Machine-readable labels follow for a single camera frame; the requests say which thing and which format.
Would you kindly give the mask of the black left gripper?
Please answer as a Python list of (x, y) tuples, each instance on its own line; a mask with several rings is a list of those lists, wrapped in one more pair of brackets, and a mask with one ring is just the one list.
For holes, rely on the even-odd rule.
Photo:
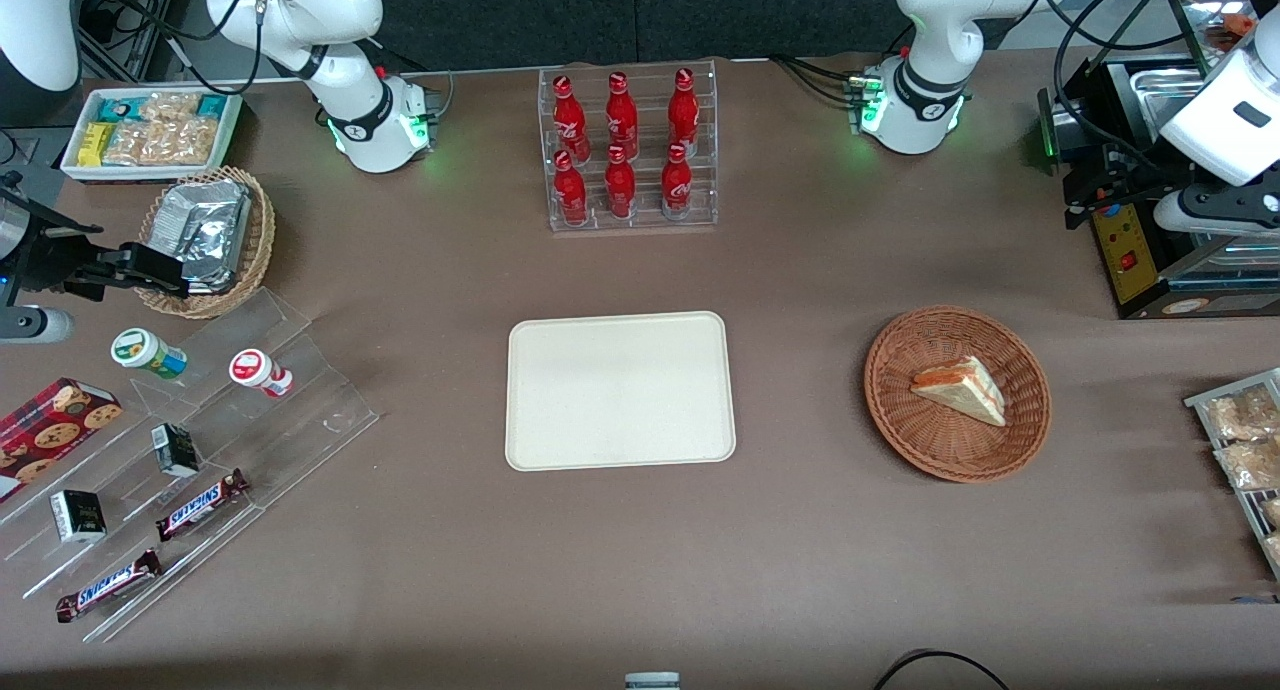
[(1121, 152), (1083, 154), (1069, 163), (1065, 175), (1065, 216), (1087, 219), (1116, 204), (1158, 201), (1193, 178), (1192, 163), (1147, 166)]

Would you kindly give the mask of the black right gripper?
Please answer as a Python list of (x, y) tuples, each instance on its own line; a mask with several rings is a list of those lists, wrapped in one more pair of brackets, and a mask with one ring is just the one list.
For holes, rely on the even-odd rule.
[(118, 251), (90, 242), (101, 230), (41, 204), (3, 198), (3, 302), (14, 303), (18, 292), (102, 302), (108, 285), (188, 297), (183, 262), (137, 242)]

